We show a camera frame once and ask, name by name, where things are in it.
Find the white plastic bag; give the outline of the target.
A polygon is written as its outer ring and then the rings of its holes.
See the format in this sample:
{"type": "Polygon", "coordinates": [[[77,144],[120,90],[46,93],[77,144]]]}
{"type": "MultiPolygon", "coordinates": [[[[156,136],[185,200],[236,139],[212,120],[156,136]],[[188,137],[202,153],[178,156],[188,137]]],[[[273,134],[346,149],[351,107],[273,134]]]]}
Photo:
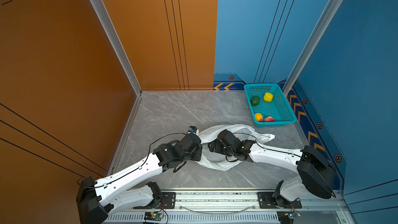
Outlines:
{"type": "Polygon", "coordinates": [[[213,162],[213,161],[210,161],[205,156],[205,145],[214,141],[217,138],[218,134],[223,130],[228,130],[228,131],[231,131],[232,133],[243,133],[247,136],[253,135],[257,139],[257,142],[260,144],[266,144],[267,142],[272,141],[275,138],[275,135],[273,135],[273,134],[258,133],[255,131],[255,129],[253,127],[251,127],[249,125],[245,125],[245,124],[216,125],[216,126],[210,127],[208,129],[205,129],[205,130],[199,132],[199,138],[202,141],[203,149],[202,149],[201,160],[197,161],[197,164],[199,164],[205,168],[208,168],[208,169],[213,169],[213,170],[218,170],[218,171],[223,171],[223,172],[240,164],[240,161],[213,162]]]}

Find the yellow orange fruit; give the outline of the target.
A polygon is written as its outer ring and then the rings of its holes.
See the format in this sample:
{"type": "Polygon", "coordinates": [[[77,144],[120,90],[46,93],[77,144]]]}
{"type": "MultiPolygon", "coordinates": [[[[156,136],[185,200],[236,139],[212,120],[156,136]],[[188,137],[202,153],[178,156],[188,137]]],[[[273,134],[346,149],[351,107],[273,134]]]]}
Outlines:
{"type": "Polygon", "coordinates": [[[260,114],[260,113],[255,113],[255,120],[256,120],[257,122],[263,122],[264,117],[263,117],[263,115],[260,114]]]}

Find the red peach fruit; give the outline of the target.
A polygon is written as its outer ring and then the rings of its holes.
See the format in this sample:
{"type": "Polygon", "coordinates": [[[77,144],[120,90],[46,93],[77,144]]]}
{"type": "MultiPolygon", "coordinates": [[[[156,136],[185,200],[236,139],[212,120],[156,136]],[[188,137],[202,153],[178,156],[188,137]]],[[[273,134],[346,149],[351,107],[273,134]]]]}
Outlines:
{"type": "Polygon", "coordinates": [[[264,122],[274,122],[275,119],[272,116],[268,116],[264,119],[264,122]]]}

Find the dark green fruit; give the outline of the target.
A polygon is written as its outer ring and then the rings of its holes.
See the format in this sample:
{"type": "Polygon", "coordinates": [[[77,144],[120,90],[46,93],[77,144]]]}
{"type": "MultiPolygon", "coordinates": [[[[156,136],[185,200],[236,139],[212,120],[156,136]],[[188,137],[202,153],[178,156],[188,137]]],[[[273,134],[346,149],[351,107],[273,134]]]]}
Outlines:
{"type": "Polygon", "coordinates": [[[258,105],[260,104],[260,102],[261,102],[260,97],[258,97],[258,96],[256,96],[256,95],[253,96],[253,97],[250,99],[250,104],[251,104],[252,107],[258,106],[258,105]]]}

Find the teal plastic basket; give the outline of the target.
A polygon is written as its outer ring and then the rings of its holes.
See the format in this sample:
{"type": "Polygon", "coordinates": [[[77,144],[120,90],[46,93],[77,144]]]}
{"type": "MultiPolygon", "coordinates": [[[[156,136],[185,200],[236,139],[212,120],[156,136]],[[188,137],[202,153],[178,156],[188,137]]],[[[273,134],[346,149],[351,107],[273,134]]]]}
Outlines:
{"type": "Polygon", "coordinates": [[[297,121],[292,107],[278,84],[246,84],[244,85],[244,90],[256,128],[282,127],[297,121]],[[271,102],[265,102],[263,100],[265,92],[269,92],[274,95],[271,102]],[[255,95],[260,97],[261,102],[258,106],[252,107],[250,99],[255,95]],[[272,116],[275,121],[257,122],[255,120],[255,113],[262,114],[264,119],[268,116],[272,116]]]}

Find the yellow lemon fruit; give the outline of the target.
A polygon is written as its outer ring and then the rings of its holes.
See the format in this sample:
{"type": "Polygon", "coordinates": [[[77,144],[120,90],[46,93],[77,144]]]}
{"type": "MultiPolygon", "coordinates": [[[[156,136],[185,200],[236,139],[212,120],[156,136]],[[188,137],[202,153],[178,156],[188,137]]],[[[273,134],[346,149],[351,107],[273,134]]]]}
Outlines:
{"type": "Polygon", "coordinates": [[[269,92],[265,92],[264,96],[263,96],[263,100],[265,102],[271,102],[274,98],[274,95],[269,93],[269,92]]]}

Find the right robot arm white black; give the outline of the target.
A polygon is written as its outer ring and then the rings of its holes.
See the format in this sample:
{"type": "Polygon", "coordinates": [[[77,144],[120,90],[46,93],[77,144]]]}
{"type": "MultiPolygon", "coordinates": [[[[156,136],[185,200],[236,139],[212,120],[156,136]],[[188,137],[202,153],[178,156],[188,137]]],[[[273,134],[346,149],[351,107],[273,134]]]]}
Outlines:
{"type": "Polygon", "coordinates": [[[258,143],[254,136],[240,140],[237,133],[223,130],[208,148],[226,159],[233,157],[236,162],[272,164],[296,173],[296,177],[280,181],[269,197],[276,208],[301,208],[300,198],[309,194],[321,199],[335,197],[336,169],[312,146],[303,149],[271,147],[258,143]]]}

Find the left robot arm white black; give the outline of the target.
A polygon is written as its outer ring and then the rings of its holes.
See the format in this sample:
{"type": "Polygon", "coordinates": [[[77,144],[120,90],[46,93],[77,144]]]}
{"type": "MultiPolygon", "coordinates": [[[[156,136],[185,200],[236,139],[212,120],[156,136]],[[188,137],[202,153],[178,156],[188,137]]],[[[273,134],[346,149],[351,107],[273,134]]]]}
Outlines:
{"type": "Polygon", "coordinates": [[[161,144],[141,161],[113,175],[78,181],[76,197],[82,224],[101,224],[110,214],[133,208],[158,206],[162,193],[156,183],[134,190],[141,182],[172,169],[179,171],[188,161],[199,162],[202,142],[197,132],[188,132],[180,141],[161,144]]]}

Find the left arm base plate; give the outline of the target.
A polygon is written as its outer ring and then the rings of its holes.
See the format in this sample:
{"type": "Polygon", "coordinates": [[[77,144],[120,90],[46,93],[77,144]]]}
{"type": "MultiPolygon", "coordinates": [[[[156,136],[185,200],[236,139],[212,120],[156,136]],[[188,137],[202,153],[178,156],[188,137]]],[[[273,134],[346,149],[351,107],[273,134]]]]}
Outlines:
{"type": "Polygon", "coordinates": [[[161,197],[156,197],[146,206],[134,207],[134,209],[174,209],[176,203],[176,192],[162,192],[161,197]]]}

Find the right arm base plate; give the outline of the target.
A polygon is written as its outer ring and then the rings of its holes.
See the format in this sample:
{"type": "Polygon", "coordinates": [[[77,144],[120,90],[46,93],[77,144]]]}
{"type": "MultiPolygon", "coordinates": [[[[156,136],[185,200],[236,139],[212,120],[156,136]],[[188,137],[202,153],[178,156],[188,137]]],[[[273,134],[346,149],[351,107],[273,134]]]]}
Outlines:
{"type": "Polygon", "coordinates": [[[289,202],[282,197],[274,197],[272,192],[258,192],[258,203],[261,209],[274,209],[274,208],[284,208],[284,209],[301,209],[302,203],[299,198],[289,202]]]}

